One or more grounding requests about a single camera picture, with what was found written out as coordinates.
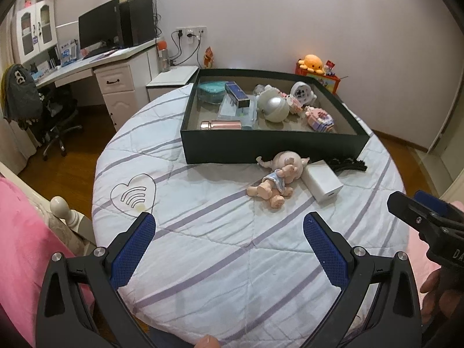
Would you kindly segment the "person's right hand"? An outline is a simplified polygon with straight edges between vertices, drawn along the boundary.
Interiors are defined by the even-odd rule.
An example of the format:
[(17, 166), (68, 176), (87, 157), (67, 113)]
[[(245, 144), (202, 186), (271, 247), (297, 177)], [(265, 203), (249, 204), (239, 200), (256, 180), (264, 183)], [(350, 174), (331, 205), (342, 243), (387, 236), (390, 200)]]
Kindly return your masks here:
[(427, 324), (438, 309), (447, 319), (450, 319), (459, 304), (462, 295), (455, 290), (446, 290), (438, 295), (438, 287), (441, 279), (441, 269), (436, 269), (429, 274), (420, 288), (425, 294), (422, 303), (422, 323)]

